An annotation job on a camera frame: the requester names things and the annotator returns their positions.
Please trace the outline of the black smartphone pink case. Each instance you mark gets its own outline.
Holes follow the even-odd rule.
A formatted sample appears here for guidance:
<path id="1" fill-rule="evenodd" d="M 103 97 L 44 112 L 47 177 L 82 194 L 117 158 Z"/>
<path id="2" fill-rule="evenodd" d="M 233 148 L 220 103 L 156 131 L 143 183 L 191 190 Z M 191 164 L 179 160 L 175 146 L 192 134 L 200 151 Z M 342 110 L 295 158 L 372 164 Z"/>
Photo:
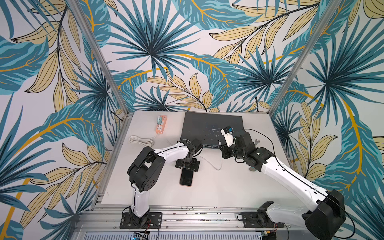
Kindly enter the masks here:
<path id="1" fill-rule="evenodd" d="M 190 187 L 193 181 L 194 171 L 182 169 L 180 185 Z"/>

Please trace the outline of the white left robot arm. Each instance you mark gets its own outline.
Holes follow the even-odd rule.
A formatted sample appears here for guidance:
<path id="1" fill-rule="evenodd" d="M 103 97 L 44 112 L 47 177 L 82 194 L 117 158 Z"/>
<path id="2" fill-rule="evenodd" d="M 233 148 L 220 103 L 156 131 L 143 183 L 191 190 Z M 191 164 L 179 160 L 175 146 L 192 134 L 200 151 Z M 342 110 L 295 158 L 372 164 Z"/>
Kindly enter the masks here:
<path id="1" fill-rule="evenodd" d="M 156 184 L 166 163 L 175 163 L 182 170 L 180 185 L 190 187 L 195 172 L 199 171 L 200 162 L 197 154 L 203 149 L 202 142 L 181 140 L 175 145 L 163 149 L 144 147 L 129 167 L 131 186 L 134 189 L 131 214 L 142 218 L 149 212 L 149 191 Z"/>

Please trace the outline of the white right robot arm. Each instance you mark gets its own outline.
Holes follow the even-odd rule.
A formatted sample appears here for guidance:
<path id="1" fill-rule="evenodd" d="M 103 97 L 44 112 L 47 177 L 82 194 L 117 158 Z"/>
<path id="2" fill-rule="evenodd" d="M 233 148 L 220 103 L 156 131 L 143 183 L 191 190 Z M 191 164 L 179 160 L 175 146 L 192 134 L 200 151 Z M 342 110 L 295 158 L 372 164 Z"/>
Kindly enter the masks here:
<path id="1" fill-rule="evenodd" d="M 243 160 L 248 166 L 281 184 L 302 203 L 301 207 L 293 208 L 266 202 L 258 209 L 265 219 L 306 228 L 319 240 L 330 240 L 335 236 L 347 214 L 340 192 L 328 191 L 288 168 L 274 151 L 256 147 L 245 130 L 234 133 L 233 128 L 227 127 L 221 133 L 225 138 L 225 143 L 220 144 L 223 159 L 233 157 Z"/>

